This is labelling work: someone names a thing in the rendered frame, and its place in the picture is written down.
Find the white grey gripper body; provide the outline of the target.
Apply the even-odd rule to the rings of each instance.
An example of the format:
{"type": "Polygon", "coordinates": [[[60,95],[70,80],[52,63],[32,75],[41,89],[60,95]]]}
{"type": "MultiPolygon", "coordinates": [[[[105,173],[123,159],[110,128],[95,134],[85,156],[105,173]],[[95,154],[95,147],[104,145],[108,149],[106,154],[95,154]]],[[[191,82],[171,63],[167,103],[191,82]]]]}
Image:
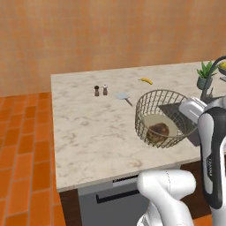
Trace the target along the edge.
{"type": "Polygon", "coordinates": [[[204,112],[207,105],[197,97],[188,97],[185,101],[182,101],[179,111],[188,117],[195,124],[198,123],[200,115],[204,112]]]}

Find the brown bread loaf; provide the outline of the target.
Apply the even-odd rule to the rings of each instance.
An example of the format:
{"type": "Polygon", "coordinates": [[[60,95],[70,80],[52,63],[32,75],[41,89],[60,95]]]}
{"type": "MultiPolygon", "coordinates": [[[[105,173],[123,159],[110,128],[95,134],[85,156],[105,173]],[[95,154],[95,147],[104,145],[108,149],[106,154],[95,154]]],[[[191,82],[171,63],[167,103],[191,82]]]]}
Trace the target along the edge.
{"type": "Polygon", "coordinates": [[[151,143],[162,142],[167,139],[170,129],[165,123],[153,124],[148,127],[147,139],[151,143]]]}

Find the dark brown cabinet door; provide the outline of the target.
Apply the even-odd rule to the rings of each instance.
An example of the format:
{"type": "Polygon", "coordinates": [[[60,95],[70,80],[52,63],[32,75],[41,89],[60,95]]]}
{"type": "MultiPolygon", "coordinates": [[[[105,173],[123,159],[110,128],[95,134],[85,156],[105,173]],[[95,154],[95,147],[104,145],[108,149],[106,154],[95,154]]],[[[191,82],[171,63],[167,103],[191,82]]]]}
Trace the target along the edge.
{"type": "Polygon", "coordinates": [[[78,190],[60,192],[66,226],[82,226],[78,190]]]}
{"type": "Polygon", "coordinates": [[[202,193],[200,162],[184,164],[181,169],[190,171],[196,179],[195,192],[183,198],[183,202],[190,209],[195,226],[211,226],[212,216],[210,208],[202,193]]]}

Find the dark grey sink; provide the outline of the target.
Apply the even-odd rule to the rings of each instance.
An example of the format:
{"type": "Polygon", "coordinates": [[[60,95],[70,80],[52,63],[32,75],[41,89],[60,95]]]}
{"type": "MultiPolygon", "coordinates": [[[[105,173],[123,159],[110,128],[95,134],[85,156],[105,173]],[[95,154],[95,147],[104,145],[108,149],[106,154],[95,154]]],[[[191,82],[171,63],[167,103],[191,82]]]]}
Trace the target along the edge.
{"type": "MultiPolygon", "coordinates": [[[[217,98],[213,97],[212,95],[208,95],[207,99],[203,102],[208,105],[210,102],[215,101],[217,98]]],[[[194,146],[197,147],[200,144],[197,124],[195,124],[179,111],[178,107],[180,106],[182,101],[162,104],[159,106],[159,109],[176,124],[177,128],[180,131],[179,135],[187,138],[191,141],[191,143],[193,143],[194,146]]]]}

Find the green potted plant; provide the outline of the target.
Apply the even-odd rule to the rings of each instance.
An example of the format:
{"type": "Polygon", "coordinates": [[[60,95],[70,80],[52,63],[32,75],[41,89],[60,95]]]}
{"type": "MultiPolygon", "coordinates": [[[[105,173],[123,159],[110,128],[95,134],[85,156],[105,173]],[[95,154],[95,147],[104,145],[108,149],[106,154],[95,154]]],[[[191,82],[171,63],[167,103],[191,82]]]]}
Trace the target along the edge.
{"type": "MultiPolygon", "coordinates": [[[[197,88],[200,90],[203,90],[205,87],[205,84],[207,82],[207,76],[210,72],[210,69],[212,67],[212,62],[209,61],[207,64],[201,63],[201,69],[197,70],[197,73],[199,74],[198,80],[197,80],[197,88]]],[[[217,67],[215,66],[213,69],[213,72],[211,74],[211,78],[209,82],[207,83],[207,87],[211,86],[213,76],[216,74],[217,67]]]]}

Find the dark grey tap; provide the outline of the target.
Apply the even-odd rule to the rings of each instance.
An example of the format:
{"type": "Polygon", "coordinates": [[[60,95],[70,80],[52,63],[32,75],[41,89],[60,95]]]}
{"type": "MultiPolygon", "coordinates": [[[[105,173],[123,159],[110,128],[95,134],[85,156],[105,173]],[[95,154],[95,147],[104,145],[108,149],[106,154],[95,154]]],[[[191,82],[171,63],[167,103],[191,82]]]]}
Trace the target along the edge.
{"type": "Polygon", "coordinates": [[[207,99],[207,90],[208,90],[208,85],[210,84],[210,79],[212,78],[212,72],[214,71],[214,68],[216,67],[218,69],[218,63],[221,62],[222,60],[226,60],[226,56],[220,56],[218,57],[213,63],[211,68],[209,69],[208,75],[207,75],[207,81],[204,85],[204,89],[202,90],[200,99],[202,101],[205,101],[207,99]]]}

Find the grey spatula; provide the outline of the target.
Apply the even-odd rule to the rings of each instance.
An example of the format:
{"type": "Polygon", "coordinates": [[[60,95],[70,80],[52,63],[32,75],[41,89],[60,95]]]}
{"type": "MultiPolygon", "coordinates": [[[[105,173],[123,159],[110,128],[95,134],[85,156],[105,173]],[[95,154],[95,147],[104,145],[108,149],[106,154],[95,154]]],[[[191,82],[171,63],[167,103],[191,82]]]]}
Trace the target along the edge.
{"type": "Polygon", "coordinates": [[[132,103],[129,101],[129,95],[127,93],[117,93],[116,98],[118,100],[126,100],[130,105],[132,105],[132,103]]]}

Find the grey dishwasher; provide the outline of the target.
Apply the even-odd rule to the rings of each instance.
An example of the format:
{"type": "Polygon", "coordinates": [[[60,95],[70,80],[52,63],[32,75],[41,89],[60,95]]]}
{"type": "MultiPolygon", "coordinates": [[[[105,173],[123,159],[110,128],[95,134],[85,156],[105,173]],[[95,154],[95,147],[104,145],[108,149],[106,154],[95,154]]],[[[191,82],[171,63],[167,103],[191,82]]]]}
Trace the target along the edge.
{"type": "Polygon", "coordinates": [[[146,212],[148,199],[140,193],[119,200],[97,204],[100,198],[137,189],[137,175],[79,188],[82,226],[136,226],[146,212]]]}

